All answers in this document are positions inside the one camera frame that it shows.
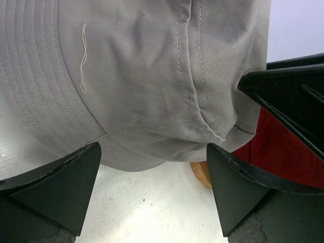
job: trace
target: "loose thread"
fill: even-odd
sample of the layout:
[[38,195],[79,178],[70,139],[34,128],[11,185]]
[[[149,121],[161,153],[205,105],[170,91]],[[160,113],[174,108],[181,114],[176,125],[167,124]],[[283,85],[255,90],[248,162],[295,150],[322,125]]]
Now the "loose thread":
[[84,24],[83,28],[82,28],[82,41],[83,41],[83,47],[85,49],[85,53],[83,55],[82,58],[82,62],[80,65],[80,75],[81,75],[81,84],[80,84],[80,89],[82,90],[82,92],[86,95],[87,94],[87,87],[85,85],[85,81],[84,81],[84,74],[83,74],[83,66],[87,60],[87,39],[86,39],[86,25]]

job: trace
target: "white floor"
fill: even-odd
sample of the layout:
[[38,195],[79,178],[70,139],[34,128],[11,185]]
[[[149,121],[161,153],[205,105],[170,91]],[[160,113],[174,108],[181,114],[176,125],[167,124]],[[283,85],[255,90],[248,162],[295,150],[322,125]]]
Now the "white floor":
[[[268,61],[324,53],[324,2],[272,0]],[[0,180],[56,159],[15,120],[0,93]],[[186,163],[140,173],[101,166],[77,243],[227,242],[212,191]]]

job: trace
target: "gray cloth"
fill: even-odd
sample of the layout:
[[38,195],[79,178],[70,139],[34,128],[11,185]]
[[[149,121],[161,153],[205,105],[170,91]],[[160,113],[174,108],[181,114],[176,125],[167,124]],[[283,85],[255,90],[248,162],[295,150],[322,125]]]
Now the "gray cloth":
[[1,0],[0,88],[64,156],[142,171],[249,142],[260,107],[238,91],[266,67],[270,0]]

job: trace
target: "seam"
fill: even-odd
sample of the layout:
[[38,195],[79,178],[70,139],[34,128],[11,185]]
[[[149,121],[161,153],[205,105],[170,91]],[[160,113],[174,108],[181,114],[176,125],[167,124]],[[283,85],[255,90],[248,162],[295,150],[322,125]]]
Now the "seam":
[[[25,1],[24,1],[24,6],[23,6],[23,13],[25,12]],[[30,62],[29,62],[29,58],[28,58],[28,54],[27,54],[27,50],[26,50],[26,45],[25,45],[25,38],[24,38],[24,23],[22,23],[22,39],[23,39],[23,43],[24,43],[24,48],[25,48],[25,53],[26,53],[26,57],[27,57],[27,62],[28,62],[28,67],[29,67],[29,71],[30,71],[30,73],[31,73],[31,75],[32,75],[32,78],[33,78],[33,80],[34,80],[34,82],[35,82],[35,78],[34,78],[34,75],[33,75],[33,73],[32,73],[32,71],[31,71],[31,68],[30,68]],[[48,122],[42,117],[42,119],[43,119],[43,121],[45,122],[45,124],[50,128],[50,126],[49,126],[49,124],[48,124]],[[51,130],[53,131],[53,133],[55,134],[55,135],[57,135],[57,138],[59,139],[59,140],[61,140],[61,138],[60,138],[60,136],[51,128]]]
[[[6,1],[6,3],[5,3],[5,18],[6,18],[6,9],[7,9],[7,1]],[[11,60],[10,60],[9,48],[8,48],[8,44],[7,44],[7,36],[6,36],[6,31],[5,31],[5,29],[6,29],[6,26],[4,26],[4,33],[5,33],[5,40],[6,40],[5,43],[6,43],[6,47],[7,47],[7,50],[8,50],[9,64],[10,64],[12,70],[13,70],[13,75],[14,75],[14,78],[15,78],[15,72],[14,72],[14,69],[13,69],[13,67],[12,67]],[[6,79],[7,79],[8,84],[9,84],[9,87],[10,87],[10,90],[11,90],[11,94],[12,94],[12,97],[14,98],[15,103],[19,106],[19,108],[20,108],[20,110],[23,112],[23,114],[24,114],[26,117],[29,117],[29,116],[26,114],[26,112],[24,112],[24,110],[22,109],[21,105],[18,103],[18,101],[17,101],[17,99],[16,99],[16,97],[15,97],[15,95],[14,95],[14,91],[13,91],[12,86],[11,86],[11,84],[10,84],[8,74],[7,74],[7,72],[6,72],[6,69],[5,69],[5,66],[4,66],[4,63],[3,63],[2,59],[1,59],[1,57],[0,57],[0,62],[1,62],[1,66],[2,66],[3,69],[4,69],[4,73],[5,73],[5,76],[6,76]]]
[[[52,93],[52,90],[50,89],[50,87],[49,87],[49,85],[48,85],[48,79],[47,79],[47,77],[46,77],[46,75],[45,75],[45,73],[44,73],[44,69],[43,69],[43,66],[41,65],[41,61],[40,61],[40,59],[39,59],[39,55],[38,55],[38,50],[37,50],[37,46],[36,46],[36,42],[35,42],[35,30],[34,30],[34,27],[35,27],[35,24],[34,24],[34,18],[35,18],[35,15],[34,15],[34,14],[35,14],[35,11],[34,11],[34,10],[35,10],[35,0],[34,0],[34,3],[33,3],[33,10],[32,10],[32,35],[33,35],[33,44],[34,44],[34,46],[35,46],[35,50],[36,50],[36,55],[37,55],[38,63],[39,63],[39,65],[40,65],[40,68],[41,68],[41,70],[42,70],[42,73],[44,74],[44,77],[45,77],[45,81],[46,81],[47,88],[49,89],[49,91],[50,91],[50,93],[51,93],[53,99],[55,100],[54,95],[53,95],[53,93]],[[30,62],[29,62],[28,55],[27,55],[27,62],[28,62],[28,66],[30,67]],[[44,99],[44,96],[43,96],[43,94],[41,94],[41,92],[39,91],[38,86],[37,86],[37,90],[38,90],[39,94],[42,96],[42,98]],[[70,123],[69,120],[67,119],[67,117],[65,116],[65,114],[61,111],[61,109],[60,109],[60,107],[58,106],[58,103],[57,103],[56,100],[55,100],[55,103],[57,104],[57,107],[58,107],[59,111],[63,114],[63,116],[65,117],[65,119],[68,121],[68,123]],[[52,114],[51,109],[49,108],[48,104],[47,104],[46,102],[44,102],[44,104],[45,104],[46,107],[48,108],[50,115],[54,118],[54,120],[55,120],[58,124],[60,124],[60,122],[59,122],[59,121],[55,118],[55,116]],[[73,136],[71,133],[69,133],[69,131],[68,131],[64,126],[62,126],[62,128],[67,132],[68,135],[70,135],[72,138],[75,139],[75,136]]]
[[243,125],[244,127],[248,128],[248,129],[251,129],[251,130],[255,130],[255,129],[256,129],[256,127],[252,127],[252,126],[250,126],[250,125],[244,123],[244,122],[241,121],[241,120],[237,120],[236,123],[237,123],[237,124],[241,124],[241,125]]
[[[189,123],[189,124],[186,124],[186,125],[184,125],[184,126],[182,126],[181,128],[179,128],[179,129],[177,129],[177,130],[175,130],[175,131],[173,131],[173,132],[168,132],[168,133],[162,133],[161,131],[164,131],[164,130],[166,130],[166,129],[168,129],[168,128],[164,128],[164,129],[151,129],[151,128],[137,128],[137,129],[130,129],[130,130],[124,130],[124,131],[118,131],[118,132],[113,132],[113,133],[109,133],[108,135],[116,135],[116,134],[119,134],[119,133],[124,133],[124,132],[130,132],[130,131],[136,131],[136,130],[143,130],[143,131],[141,131],[141,132],[138,132],[138,133],[135,133],[135,134],[131,134],[131,135],[140,135],[140,134],[143,134],[143,133],[145,133],[145,132],[153,132],[153,133],[155,133],[155,134],[160,134],[160,135],[165,135],[165,134],[173,134],[173,133],[176,133],[176,132],[178,132],[179,130],[181,130],[181,129],[183,129],[184,127],[186,127],[186,126],[189,126],[189,125],[193,125],[193,124],[195,124],[195,125],[197,125],[197,123],[196,122],[192,122],[192,123]],[[169,128],[175,128],[175,127],[178,127],[179,125],[175,125],[175,126],[171,126],[171,127],[169,127]]]
[[[180,75],[180,81],[181,81],[181,85],[182,85],[182,88],[185,92],[185,97],[186,97],[186,102],[187,102],[187,110],[188,110],[188,113],[189,113],[189,116],[192,117],[191,115],[191,112],[190,112],[190,108],[189,108],[189,101],[188,101],[188,93],[187,93],[187,90],[186,90],[186,87],[184,86],[184,83],[183,83],[183,76],[182,76],[182,71],[181,71],[181,66],[180,66],[180,60],[179,60],[179,34],[178,34],[178,22],[176,23],[176,47],[177,47],[177,63],[178,63],[178,69],[179,69],[179,75]],[[213,140],[211,139],[200,127],[200,125],[195,121],[194,122],[196,124],[196,126],[202,131],[202,133],[213,143],[218,143],[216,140]]]
[[[14,13],[14,15],[15,15],[15,13],[16,13],[16,1],[15,1],[15,3],[14,3],[14,10],[13,10],[13,13]],[[19,92],[19,88],[18,88],[18,84],[17,84],[16,75],[15,75],[15,72],[14,72],[14,69],[13,69],[13,66],[12,66],[12,61],[11,61],[10,54],[9,54],[9,48],[8,48],[8,44],[7,44],[7,36],[6,36],[5,28],[4,28],[4,33],[5,33],[6,47],[7,47],[7,51],[8,51],[8,57],[9,57],[9,64],[10,64],[10,66],[11,66],[11,69],[12,69],[12,71],[13,71],[13,75],[14,75],[14,79],[15,79],[15,82],[14,82],[14,83],[16,84],[16,87],[17,87],[17,90],[18,90],[18,94],[19,94],[21,100],[23,101],[23,103],[25,104],[27,110],[29,111],[29,109],[28,109],[28,105],[26,104],[25,100],[21,97],[21,94],[20,94],[20,92]],[[19,62],[18,55],[17,55],[17,61],[18,61],[18,65],[19,65],[19,70],[21,70],[21,66],[20,66],[20,62]],[[23,80],[23,82],[24,82],[24,86],[25,86],[25,88],[26,88],[26,91],[27,91],[27,93],[28,93],[28,95],[29,95],[29,97],[30,97],[30,100],[31,100],[32,104],[33,104],[33,107],[36,109],[36,107],[35,107],[35,103],[34,103],[33,99],[31,98],[31,96],[30,96],[30,94],[29,94],[29,92],[28,92],[28,90],[27,90],[27,86],[26,86],[26,83],[25,83],[25,79],[23,78],[22,73],[21,73],[21,77],[22,77],[22,80]],[[12,90],[13,98],[15,99],[16,103],[18,104],[17,99],[16,99],[16,97],[15,97],[15,95],[14,95],[14,93],[13,93],[13,89],[12,89],[12,86],[11,86],[9,80],[8,80],[8,83],[9,83],[9,86],[10,86],[10,88],[11,88],[11,90]],[[30,115],[27,115],[26,112],[24,112],[24,109],[20,106],[20,104],[18,104],[18,105],[19,105],[21,111],[24,113],[24,115],[26,115],[27,117],[30,117]],[[41,127],[37,126],[37,130],[39,130],[40,133],[43,134],[43,135],[45,136],[44,130],[43,130]]]
[[133,154],[136,154],[136,155],[139,155],[139,156],[142,156],[142,157],[148,158],[148,157],[145,156],[145,155],[142,155],[142,154],[140,154],[140,153],[134,152],[133,150],[131,150],[131,149],[129,149],[129,148],[127,148],[127,147],[121,145],[119,142],[117,142],[117,141],[116,141],[112,136],[110,136],[109,134],[108,134],[108,136],[109,136],[109,138],[111,139],[112,142],[114,142],[114,143],[117,144],[118,146],[120,146],[120,147],[126,149],[127,151],[129,151],[129,152],[131,152],[131,153],[133,153]]
[[97,138],[95,138],[95,139],[89,141],[85,146],[89,145],[90,143],[93,143],[94,141],[96,141],[97,139],[102,138],[102,137],[105,136],[105,135],[108,135],[108,134],[107,134],[107,133],[104,133],[104,134],[100,135],[99,137],[97,137]]
[[198,49],[199,49],[201,74],[202,74],[202,78],[205,80],[205,74],[204,74],[204,69],[203,69],[203,59],[201,58],[200,29],[201,29],[201,0],[199,0]]

